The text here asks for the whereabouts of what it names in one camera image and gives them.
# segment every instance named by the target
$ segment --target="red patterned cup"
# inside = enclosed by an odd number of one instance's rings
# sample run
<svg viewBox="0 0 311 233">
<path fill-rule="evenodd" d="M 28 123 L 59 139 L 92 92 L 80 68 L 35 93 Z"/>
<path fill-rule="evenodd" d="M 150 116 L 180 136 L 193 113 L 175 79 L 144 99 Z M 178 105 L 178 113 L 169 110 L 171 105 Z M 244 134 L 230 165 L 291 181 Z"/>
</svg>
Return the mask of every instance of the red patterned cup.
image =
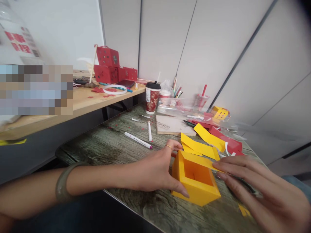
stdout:
<svg viewBox="0 0 311 233">
<path fill-rule="evenodd" d="M 161 90 L 160 84 L 149 82 L 146 85 L 146 113 L 154 114 L 156 110 L 156 105 L 159 100 L 159 93 Z"/>
</svg>

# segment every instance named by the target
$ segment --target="hand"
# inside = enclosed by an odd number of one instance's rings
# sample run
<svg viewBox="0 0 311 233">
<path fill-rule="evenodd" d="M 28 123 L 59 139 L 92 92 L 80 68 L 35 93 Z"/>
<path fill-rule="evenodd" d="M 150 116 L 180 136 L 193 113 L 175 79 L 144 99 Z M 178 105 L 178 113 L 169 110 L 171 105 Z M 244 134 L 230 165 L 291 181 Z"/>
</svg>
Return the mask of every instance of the hand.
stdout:
<svg viewBox="0 0 311 233">
<path fill-rule="evenodd" d="M 175 140 L 168 140 L 174 151 L 182 150 L 182 145 Z M 169 172 L 172 149 L 165 146 L 159 151 L 148 154 L 143 159 L 127 164 L 125 187 L 134 190 L 154 191 L 157 189 L 170 189 L 183 194 L 189 198 L 186 188 L 178 180 L 173 178 Z"/>
<path fill-rule="evenodd" d="M 243 178 L 262 193 L 263 198 L 257 198 L 232 176 L 217 173 L 267 232 L 307 232 L 311 207 L 300 189 L 247 156 L 225 157 L 213 163 L 213 166 Z"/>
</svg>

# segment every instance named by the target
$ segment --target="cup lid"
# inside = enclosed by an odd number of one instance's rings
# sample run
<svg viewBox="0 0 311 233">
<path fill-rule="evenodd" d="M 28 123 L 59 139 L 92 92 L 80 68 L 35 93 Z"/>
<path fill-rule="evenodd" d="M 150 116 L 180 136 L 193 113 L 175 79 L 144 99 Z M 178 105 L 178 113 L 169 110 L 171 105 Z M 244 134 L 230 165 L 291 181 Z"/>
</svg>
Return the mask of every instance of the cup lid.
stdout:
<svg viewBox="0 0 311 233">
<path fill-rule="evenodd" d="M 147 82 L 146 87 L 151 88 L 151 89 L 157 89 L 157 90 L 161 89 L 160 84 L 158 84 L 156 81 L 154 83 Z"/>
</svg>

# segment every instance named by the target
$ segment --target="woman's right hand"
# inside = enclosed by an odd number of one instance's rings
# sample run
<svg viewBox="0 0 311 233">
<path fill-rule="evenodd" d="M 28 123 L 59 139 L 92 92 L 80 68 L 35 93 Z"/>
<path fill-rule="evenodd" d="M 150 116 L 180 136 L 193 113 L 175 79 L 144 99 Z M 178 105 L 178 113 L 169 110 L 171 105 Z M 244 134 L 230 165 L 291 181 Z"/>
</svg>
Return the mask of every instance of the woman's right hand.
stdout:
<svg viewBox="0 0 311 233">
<path fill-rule="evenodd" d="M 213 163 L 213 166 L 243 178 L 262 193 L 263 198 L 257 198 L 234 177 L 217 173 L 267 232 L 310 232 L 311 206 L 300 189 L 248 156 L 225 157 Z"/>
</svg>

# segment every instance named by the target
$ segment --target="wooden table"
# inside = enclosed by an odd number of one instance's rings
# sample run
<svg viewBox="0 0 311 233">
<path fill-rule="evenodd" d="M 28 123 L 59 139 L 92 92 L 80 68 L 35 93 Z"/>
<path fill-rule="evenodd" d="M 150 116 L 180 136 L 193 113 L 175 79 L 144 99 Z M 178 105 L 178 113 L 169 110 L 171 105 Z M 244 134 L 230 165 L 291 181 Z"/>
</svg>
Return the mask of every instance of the wooden table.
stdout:
<svg viewBox="0 0 311 233">
<path fill-rule="evenodd" d="M 89 76 L 87 71 L 74 70 L 74 77 Z M 29 134 L 49 128 L 59 123 L 71 120 L 83 114 L 94 110 L 106 107 L 132 96 L 145 92 L 143 85 L 138 85 L 138 90 L 135 86 L 123 95 L 110 96 L 103 98 L 102 93 L 91 92 L 91 88 L 78 88 L 73 90 L 73 114 L 72 115 L 47 115 L 47 116 L 22 116 L 16 122 L 7 124 L 0 132 L 0 140 L 15 140 L 23 138 Z"/>
<path fill-rule="evenodd" d="M 137 105 L 128 111 L 111 118 L 103 124 L 82 134 L 61 146 L 56 156 L 68 164 L 86 161 L 91 165 L 124 164 L 135 162 L 146 154 L 165 146 L 168 139 L 180 141 L 180 136 L 156 133 L 155 115 L 150 119 L 153 142 L 150 150 L 124 136 L 127 131 L 148 142 L 148 118 L 141 116 L 143 105 Z M 230 132 L 222 131 L 234 138 Z M 204 143 L 199 137 L 192 137 Z M 242 141 L 243 153 L 260 159 L 251 148 Z M 106 191 L 144 217 L 164 232 L 260 232 L 251 217 L 243 217 L 235 198 L 225 183 L 215 177 L 221 198 L 203 207 L 174 197 L 169 190 L 142 192 L 126 189 L 107 189 Z"/>
</svg>

